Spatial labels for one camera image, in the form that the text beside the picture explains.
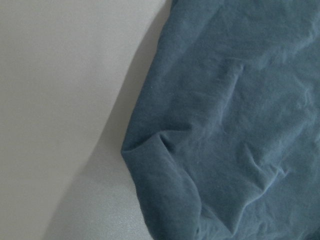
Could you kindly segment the black printed t-shirt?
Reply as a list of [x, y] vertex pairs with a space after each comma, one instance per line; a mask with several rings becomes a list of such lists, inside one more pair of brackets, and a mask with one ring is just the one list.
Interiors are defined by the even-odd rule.
[[155, 240], [319, 239], [319, 1], [174, 0], [121, 154]]

